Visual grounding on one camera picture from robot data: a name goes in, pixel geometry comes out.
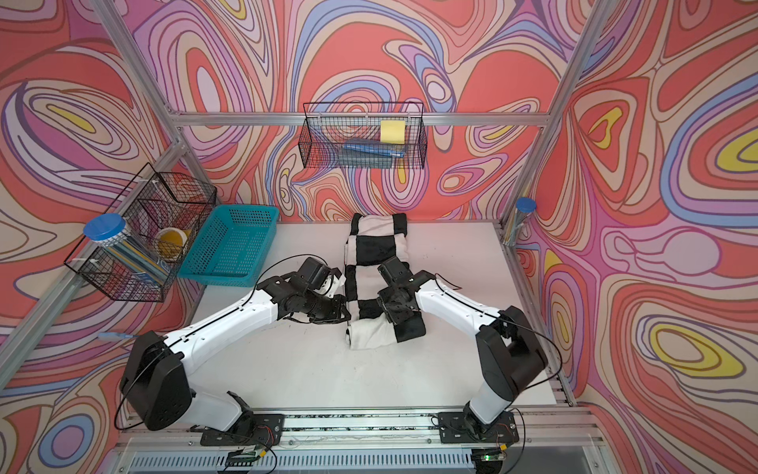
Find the black white checkered pillowcase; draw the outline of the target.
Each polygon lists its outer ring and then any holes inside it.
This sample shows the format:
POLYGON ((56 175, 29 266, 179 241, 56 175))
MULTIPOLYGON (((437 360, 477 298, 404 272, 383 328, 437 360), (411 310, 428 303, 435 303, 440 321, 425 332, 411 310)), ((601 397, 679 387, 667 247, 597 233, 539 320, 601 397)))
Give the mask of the black white checkered pillowcase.
POLYGON ((345 297, 351 321, 345 339, 352 351, 374 350, 420 339, 426 324, 416 312, 409 320, 394 324, 378 301, 388 284, 379 272, 385 261, 396 258, 408 265, 408 219, 404 213, 391 216, 353 216, 345 243, 345 297))

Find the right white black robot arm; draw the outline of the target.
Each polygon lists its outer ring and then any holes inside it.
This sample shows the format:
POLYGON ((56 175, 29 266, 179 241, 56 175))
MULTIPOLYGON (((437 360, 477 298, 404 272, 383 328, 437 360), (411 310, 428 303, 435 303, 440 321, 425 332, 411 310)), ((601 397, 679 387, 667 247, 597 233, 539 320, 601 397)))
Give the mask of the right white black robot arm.
POLYGON ((435 316, 476 342, 483 385, 462 410, 463 423, 485 432, 547 368, 543 335, 515 306, 497 309, 477 302, 427 271, 412 273, 397 258, 378 267, 387 286, 380 307, 399 325, 419 313, 435 316))

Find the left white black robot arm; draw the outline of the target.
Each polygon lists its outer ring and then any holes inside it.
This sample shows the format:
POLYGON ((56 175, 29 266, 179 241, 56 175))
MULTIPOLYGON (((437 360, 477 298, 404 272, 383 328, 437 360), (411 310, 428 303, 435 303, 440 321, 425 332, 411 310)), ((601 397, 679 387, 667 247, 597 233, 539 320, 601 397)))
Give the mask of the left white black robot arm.
POLYGON ((244 337, 296 314, 310 324, 349 321, 343 273, 312 254, 300 268, 254 284, 239 301, 185 328, 137 337, 120 381, 122 403, 152 432, 190 424, 234 433, 252 426, 252 409, 232 391, 207 392, 193 375, 244 337))

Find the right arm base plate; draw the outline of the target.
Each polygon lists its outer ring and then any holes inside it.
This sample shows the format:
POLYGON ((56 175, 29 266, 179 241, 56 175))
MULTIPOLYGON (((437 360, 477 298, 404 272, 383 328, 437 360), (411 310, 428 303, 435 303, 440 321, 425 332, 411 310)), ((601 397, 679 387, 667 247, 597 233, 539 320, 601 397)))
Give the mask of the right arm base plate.
POLYGON ((440 412, 432 416, 442 444, 504 444, 520 441, 514 414, 503 411, 491 424, 483 424, 473 414, 440 412))

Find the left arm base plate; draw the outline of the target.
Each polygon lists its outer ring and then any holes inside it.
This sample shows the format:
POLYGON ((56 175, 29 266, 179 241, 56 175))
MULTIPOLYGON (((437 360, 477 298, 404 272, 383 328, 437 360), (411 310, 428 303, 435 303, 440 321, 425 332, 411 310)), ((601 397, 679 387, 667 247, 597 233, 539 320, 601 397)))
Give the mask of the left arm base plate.
POLYGON ((206 429, 201 434, 202 446, 277 446, 283 432, 282 414, 244 412, 226 431, 206 429))

